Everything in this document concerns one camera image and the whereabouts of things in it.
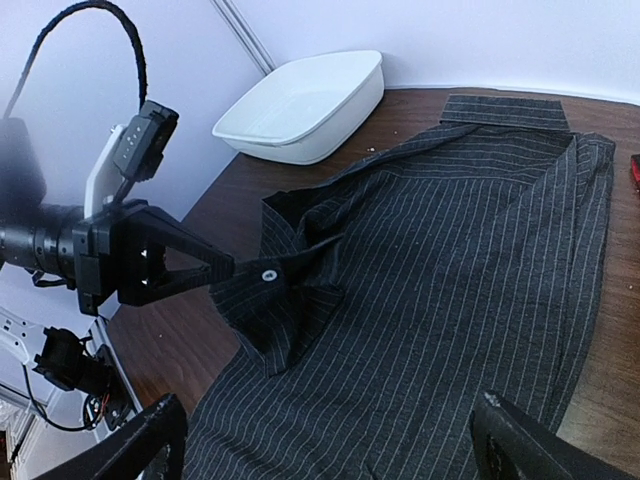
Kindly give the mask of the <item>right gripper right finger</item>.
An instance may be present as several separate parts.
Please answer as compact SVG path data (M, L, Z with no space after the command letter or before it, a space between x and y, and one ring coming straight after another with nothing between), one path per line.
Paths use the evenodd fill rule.
M570 445L497 392L484 391L470 415L481 479L630 479Z

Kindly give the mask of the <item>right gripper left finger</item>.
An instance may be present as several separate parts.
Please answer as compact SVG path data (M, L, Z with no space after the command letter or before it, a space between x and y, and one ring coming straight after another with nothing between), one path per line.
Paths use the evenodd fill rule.
M45 472L42 479L179 479L187 415L166 394L104 441Z

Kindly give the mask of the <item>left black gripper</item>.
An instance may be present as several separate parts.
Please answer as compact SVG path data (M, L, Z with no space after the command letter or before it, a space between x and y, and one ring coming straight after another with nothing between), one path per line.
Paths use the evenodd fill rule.
M72 228L74 281L80 311L97 315L117 290L118 301L144 306L233 276L234 259L158 207L132 200L76 223ZM169 270L167 250L199 260L203 266ZM124 260L140 278L119 287Z

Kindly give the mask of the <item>black pinstriped long sleeve shirt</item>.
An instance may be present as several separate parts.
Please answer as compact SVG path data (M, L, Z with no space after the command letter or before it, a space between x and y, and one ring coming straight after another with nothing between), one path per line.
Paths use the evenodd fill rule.
M440 123L262 205L211 286L239 340L187 479L471 479L494 389L562 421L602 285L614 143L557 101L453 95Z

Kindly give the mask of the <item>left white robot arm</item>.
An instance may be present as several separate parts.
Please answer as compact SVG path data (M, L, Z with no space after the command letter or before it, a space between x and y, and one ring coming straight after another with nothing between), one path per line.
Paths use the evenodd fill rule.
M234 260L145 200L85 216L81 206L44 203L46 184L25 123L1 123L1 262L38 287L62 284L79 309L97 314L111 296L143 306L228 280Z

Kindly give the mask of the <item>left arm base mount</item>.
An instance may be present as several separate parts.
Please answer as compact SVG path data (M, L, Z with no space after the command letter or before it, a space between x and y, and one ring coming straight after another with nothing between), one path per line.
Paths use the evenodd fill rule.
M32 400L39 416L48 425L69 433L91 431L102 421L110 431L124 425L128 415L134 412L134 401L111 349L102 345L91 354L87 344L93 338L79 338L66 329L46 328L44 337L44 346L35 355L33 371L63 391L78 390L86 397L82 406L82 424L77 427L52 421L44 408Z

